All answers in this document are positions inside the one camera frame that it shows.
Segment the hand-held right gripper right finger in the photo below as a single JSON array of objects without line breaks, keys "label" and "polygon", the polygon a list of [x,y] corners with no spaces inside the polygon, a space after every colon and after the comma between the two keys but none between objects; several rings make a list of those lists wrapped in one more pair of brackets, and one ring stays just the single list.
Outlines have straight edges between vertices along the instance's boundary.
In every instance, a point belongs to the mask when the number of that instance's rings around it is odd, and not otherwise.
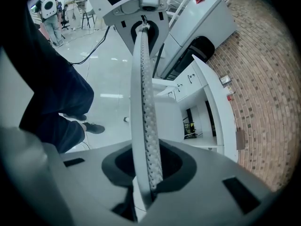
[{"label": "hand-held right gripper right finger", "polygon": [[252,226],[273,203],[259,178],[216,152],[162,140],[196,163],[196,173],[180,190],[159,193],[140,226]]}]

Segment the person's left black shoe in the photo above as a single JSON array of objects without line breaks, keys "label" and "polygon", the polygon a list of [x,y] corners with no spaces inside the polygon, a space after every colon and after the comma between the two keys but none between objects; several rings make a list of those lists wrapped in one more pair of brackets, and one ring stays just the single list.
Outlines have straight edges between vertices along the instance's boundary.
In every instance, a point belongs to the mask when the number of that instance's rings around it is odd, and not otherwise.
[{"label": "person's left black shoe", "polygon": [[85,121],[87,119],[87,116],[84,114],[83,115],[68,115],[68,114],[63,113],[63,116],[66,118],[70,118],[70,119],[76,119],[78,121]]}]

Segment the black frame chair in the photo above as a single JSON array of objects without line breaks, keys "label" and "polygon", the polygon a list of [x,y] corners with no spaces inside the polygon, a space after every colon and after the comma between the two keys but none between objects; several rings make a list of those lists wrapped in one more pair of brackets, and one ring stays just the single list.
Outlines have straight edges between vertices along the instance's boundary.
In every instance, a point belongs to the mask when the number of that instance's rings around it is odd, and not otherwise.
[{"label": "black frame chair", "polygon": [[84,22],[86,22],[86,27],[91,29],[91,27],[95,27],[96,14],[93,9],[90,11],[82,10],[82,21],[81,21],[81,29],[84,28]]}]

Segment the person's dark trousers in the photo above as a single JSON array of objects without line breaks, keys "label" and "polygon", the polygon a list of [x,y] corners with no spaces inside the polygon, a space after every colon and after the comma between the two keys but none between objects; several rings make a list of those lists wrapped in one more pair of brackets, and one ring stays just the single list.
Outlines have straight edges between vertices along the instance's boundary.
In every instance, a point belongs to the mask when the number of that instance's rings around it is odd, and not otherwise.
[{"label": "person's dark trousers", "polygon": [[65,153],[84,140],[85,131],[78,121],[62,115],[86,114],[94,91],[35,27],[27,8],[20,25],[22,53],[13,65],[34,94],[19,127]]}]

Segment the white desk with drawers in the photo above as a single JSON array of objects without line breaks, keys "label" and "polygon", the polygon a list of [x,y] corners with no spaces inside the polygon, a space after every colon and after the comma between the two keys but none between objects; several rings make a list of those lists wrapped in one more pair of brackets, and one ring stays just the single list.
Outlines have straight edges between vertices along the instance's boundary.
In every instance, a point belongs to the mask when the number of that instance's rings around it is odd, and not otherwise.
[{"label": "white desk with drawers", "polygon": [[200,135],[190,143],[196,147],[216,148],[217,152],[238,162],[234,113],[224,87],[206,63],[196,56],[175,78],[174,96],[182,112],[191,111],[192,120]]}]

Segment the person's black shoe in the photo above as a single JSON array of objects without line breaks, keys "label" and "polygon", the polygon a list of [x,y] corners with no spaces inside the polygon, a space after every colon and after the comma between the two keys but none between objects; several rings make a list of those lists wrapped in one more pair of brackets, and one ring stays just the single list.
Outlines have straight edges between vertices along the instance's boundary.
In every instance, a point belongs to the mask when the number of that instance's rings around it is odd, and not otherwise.
[{"label": "person's black shoe", "polygon": [[84,126],[86,132],[92,134],[101,134],[105,131],[105,127],[98,124],[84,122],[82,125]]},{"label": "person's black shoe", "polygon": [[70,119],[76,119],[78,121],[85,121],[87,119],[87,116],[84,114],[83,115],[68,115],[68,114],[63,113],[63,116],[66,118],[70,118]]}]

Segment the white backpack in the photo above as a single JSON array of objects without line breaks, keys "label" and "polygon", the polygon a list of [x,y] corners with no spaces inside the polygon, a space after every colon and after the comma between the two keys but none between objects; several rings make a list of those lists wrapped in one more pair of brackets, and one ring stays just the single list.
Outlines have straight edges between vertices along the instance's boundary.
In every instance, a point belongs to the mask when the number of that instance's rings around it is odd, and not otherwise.
[{"label": "white backpack", "polygon": [[57,5],[55,0],[40,0],[40,13],[43,19],[48,19],[57,13]]}]

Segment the black office chair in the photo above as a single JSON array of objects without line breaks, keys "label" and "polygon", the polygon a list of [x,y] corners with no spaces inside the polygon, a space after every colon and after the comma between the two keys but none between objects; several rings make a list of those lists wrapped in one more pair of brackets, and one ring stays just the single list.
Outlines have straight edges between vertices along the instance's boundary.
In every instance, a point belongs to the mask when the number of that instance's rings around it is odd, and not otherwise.
[{"label": "black office chair", "polygon": [[66,20],[66,8],[67,8],[67,5],[64,5],[64,8],[62,9],[62,12],[61,12],[61,28],[62,29],[69,29],[70,25],[68,25],[69,23],[69,20]]}]

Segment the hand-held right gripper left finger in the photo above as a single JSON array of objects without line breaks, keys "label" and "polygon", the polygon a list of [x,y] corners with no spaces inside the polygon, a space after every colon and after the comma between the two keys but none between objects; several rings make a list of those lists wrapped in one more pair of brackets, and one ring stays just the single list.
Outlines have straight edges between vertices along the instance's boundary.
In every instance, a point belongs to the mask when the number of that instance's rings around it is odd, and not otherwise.
[{"label": "hand-held right gripper left finger", "polygon": [[133,177],[116,165],[129,143],[59,153],[35,135],[0,128],[0,163],[38,225],[134,226]]}]

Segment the person's right black shoe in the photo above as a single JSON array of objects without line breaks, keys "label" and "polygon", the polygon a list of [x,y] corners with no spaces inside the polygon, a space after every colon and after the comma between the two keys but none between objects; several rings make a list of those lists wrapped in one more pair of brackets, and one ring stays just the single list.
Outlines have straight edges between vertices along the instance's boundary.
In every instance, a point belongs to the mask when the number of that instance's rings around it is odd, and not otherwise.
[{"label": "person's right black shoe", "polygon": [[84,122],[82,125],[84,126],[86,132],[92,134],[101,134],[105,131],[105,127],[98,124]]}]

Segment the grey refrigerator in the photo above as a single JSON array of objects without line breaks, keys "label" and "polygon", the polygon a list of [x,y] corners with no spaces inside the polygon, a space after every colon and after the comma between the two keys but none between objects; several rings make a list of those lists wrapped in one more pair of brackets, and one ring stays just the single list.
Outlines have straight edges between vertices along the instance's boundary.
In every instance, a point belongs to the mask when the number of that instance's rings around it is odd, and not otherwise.
[{"label": "grey refrigerator", "polygon": [[199,36],[207,37],[217,49],[238,26],[224,0],[190,0],[169,31],[163,46],[163,58],[157,66],[158,77],[164,78],[190,43]]}]

